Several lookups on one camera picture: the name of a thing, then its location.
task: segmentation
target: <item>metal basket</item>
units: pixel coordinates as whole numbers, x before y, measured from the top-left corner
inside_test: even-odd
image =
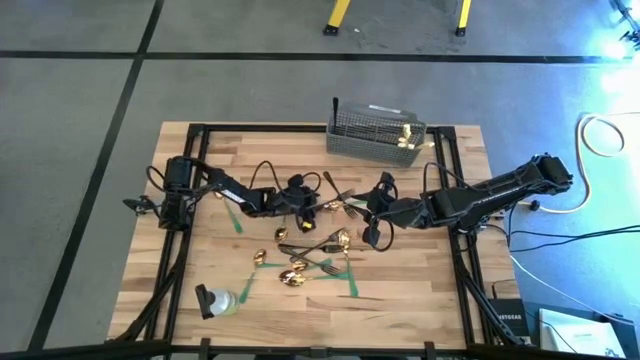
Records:
[[[411,125],[407,144],[414,149],[398,146],[405,124]],[[420,153],[426,128],[408,111],[345,103],[334,109],[327,125],[327,152],[409,167]]]

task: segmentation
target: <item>white cable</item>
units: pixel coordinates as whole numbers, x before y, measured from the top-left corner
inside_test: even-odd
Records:
[[[551,285],[547,284],[547,283],[546,283],[546,282],[544,282],[543,280],[540,280],[537,276],[533,275],[531,272],[529,272],[529,270],[525,269],[525,268],[524,268],[524,266],[522,266],[522,265],[518,262],[518,260],[516,260],[516,258],[514,258],[513,256],[511,256],[511,260],[514,262],[514,264],[516,264],[516,265],[520,268],[520,270],[522,270],[525,274],[529,275],[533,280],[535,280],[535,281],[539,282],[540,284],[542,284],[542,285],[544,285],[544,286],[548,287],[549,289],[551,289],[551,290],[553,290],[553,291],[555,291],[555,292],[559,293],[560,295],[565,296],[567,299],[573,300],[573,301],[575,301],[576,303],[578,303],[578,304],[580,304],[580,305],[584,306],[585,308],[587,308],[587,309],[589,309],[589,310],[593,311],[593,312],[594,312],[594,313],[596,313],[596,314],[600,314],[600,315],[602,315],[602,316],[606,317],[606,318],[607,318],[607,319],[609,319],[609,320],[617,321],[617,322],[619,322],[619,323],[621,323],[621,324],[633,325],[633,323],[632,323],[631,321],[629,321],[629,320],[619,319],[619,318],[615,318],[615,317],[613,317],[613,316],[607,315],[607,314],[603,313],[602,311],[596,310],[596,309],[592,308],[591,306],[589,306],[589,305],[587,305],[587,304],[583,303],[582,301],[580,301],[580,300],[578,300],[578,299],[576,299],[576,298],[574,298],[574,297],[572,297],[572,296],[570,296],[570,295],[567,295],[566,293],[564,293],[564,292],[562,292],[562,291],[560,291],[560,290],[556,289],[555,287],[553,287],[553,286],[551,286]]]
[[[576,125],[576,157],[578,160],[578,170],[580,171],[580,177],[582,177],[582,179],[584,180],[584,185],[585,185],[586,193],[584,196],[584,200],[582,200],[582,203],[580,203],[580,205],[574,207],[573,209],[556,210],[556,209],[548,209],[548,208],[545,208],[544,206],[540,206],[540,210],[547,213],[551,213],[551,214],[570,214],[582,209],[585,205],[587,205],[587,203],[591,199],[592,191],[591,191],[591,182],[589,181],[589,177],[587,176],[587,173],[584,169],[584,161],[582,159],[582,144],[584,144],[592,153],[599,156],[614,157],[614,156],[620,155],[626,146],[626,140],[620,128],[618,128],[618,126],[615,125],[613,121],[610,120],[610,118],[632,116],[632,115],[640,115],[640,112],[627,112],[627,113],[609,114],[609,115],[587,114],[578,121],[578,124]],[[621,142],[620,149],[618,149],[613,153],[605,153],[605,152],[596,150],[591,145],[591,143],[589,142],[589,138],[587,137],[587,128],[589,124],[593,123],[594,121],[595,122],[600,121],[602,123],[605,123],[609,125],[613,130],[615,130],[616,133],[618,133],[618,136],[620,136],[620,142]],[[531,202],[520,201],[518,202],[518,205],[529,206],[531,205]]]

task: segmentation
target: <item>fork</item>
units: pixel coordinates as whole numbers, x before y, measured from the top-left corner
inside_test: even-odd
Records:
[[[304,261],[306,261],[306,262],[308,262],[310,264],[316,265],[316,266],[318,266],[320,268],[320,270],[326,272],[327,274],[329,274],[331,276],[338,276],[339,274],[343,273],[342,270],[338,269],[335,266],[328,265],[328,264],[323,264],[323,263],[319,263],[319,262],[315,262],[313,260],[309,260],[307,257],[301,256],[301,255],[297,254],[295,251],[293,251],[291,249],[283,248],[280,251],[282,251],[283,253],[288,254],[288,255],[296,256],[298,259],[304,260]]]
[[[338,193],[338,198],[344,204],[344,206],[342,206],[342,208],[344,209],[344,212],[346,212],[347,215],[349,215],[349,217],[352,218],[352,219],[357,218],[358,217],[358,213],[355,210],[353,210],[353,207],[351,205],[347,204],[347,198],[342,196],[342,194],[340,193],[340,190],[338,190],[338,187],[333,182],[333,178],[331,177],[331,174],[329,174],[328,171],[325,171],[325,172],[322,173],[322,175],[324,176],[325,179],[327,179],[327,182],[329,183],[329,185],[331,185],[333,190],[335,190],[336,193]]]

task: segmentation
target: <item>wooden table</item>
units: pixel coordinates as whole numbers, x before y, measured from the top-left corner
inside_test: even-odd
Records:
[[[184,122],[163,124],[153,157],[153,165],[161,172],[167,158],[182,154],[187,128],[188,123]],[[456,126],[455,129],[465,180],[473,184],[489,178],[480,128]],[[422,168],[427,161],[435,161],[430,148],[421,152],[411,168],[328,155],[321,133],[214,132],[211,136],[207,163],[223,168],[247,185],[255,166],[262,160],[270,160],[283,184],[296,173],[326,170],[342,191],[355,188],[357,192],[365,192],[386,170],[396,178],[400,197],[418,197],[422,190]],[[271,172],[261,170],[255,186],[272,185]],[[435,168],[429,172],[428,186],[429,189],[440,187]],[[326,183],[319,192],[321,199],[335,196]],[[157,201],[162,199],[150,185],[146,193]],[[212,345],[229,346],[415,349],[424,347],[424,341],[433,341],[438,349],[465,348],[446,228],[396,229],[395,243],[385,253],[373,251],[358,238],[350,253],[360,291],[358,298],[349,296],[348,282],[344,280],[310,281],[300,288],[290,288],[277,279],[282,268],[266,268],[258,270],[247,303],[235,315],[202,320],[194,292],[196,285],[240,293],[253,270],[253,254],[259,248],[267,249],[270,263],[288,261],[288,256],[277,250],[273,240],[281,218],[251,219],[232,203],[231,206],[241,218],[243,234],[234,231],[222,200],[206,196],[198,204],[174,344],[198,345],[201,338],[208,337]],[[363,221],[352,220],[342,211],[320,213],[317,223],[317,229],[303,235],[295,228],[293,219],[289,219],[288,242],[312,243],[343,226],[359,235],[365,227]],[[138,218],[109,337],[126,329],[151,297],[164,235],[154,216]],[[485,287],[496,280],[513,279],[504,236],[489,229],[478,237]],[[174,253],[179,237],[175,241]],[[319,252],[310,256],[316,260],[328,257]],[[342,254],[331,257],[335,266],[345,267]],[[307,276],[321,274],[314,270]],[[501,283],[500,294],[517,297],[515,283]],[[479,315],[469,298],[476,341],[480,342]],[[165,311],[166,301],[157,334],[162,334]]]

